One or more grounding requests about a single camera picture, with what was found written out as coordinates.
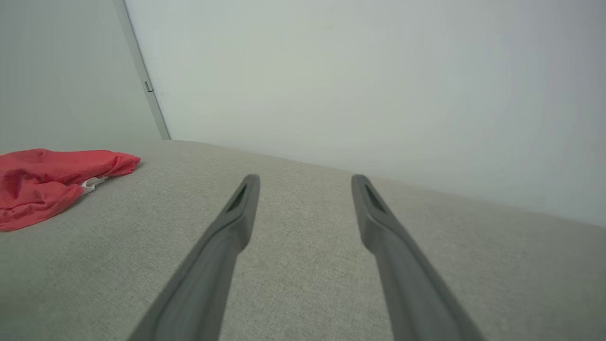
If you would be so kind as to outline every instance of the beige fabric surface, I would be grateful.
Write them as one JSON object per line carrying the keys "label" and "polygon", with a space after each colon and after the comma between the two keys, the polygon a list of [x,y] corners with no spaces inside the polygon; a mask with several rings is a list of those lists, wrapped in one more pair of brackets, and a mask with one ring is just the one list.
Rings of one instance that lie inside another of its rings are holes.
{"label": "beige fabric surface", "polygon": [[[208,144],[0,234],[0,339],[125,340],[249,173],[261,177],[221,340],[390,340],[351,173]],[[606,339],[606,229],[372,178],[488,340]]]}

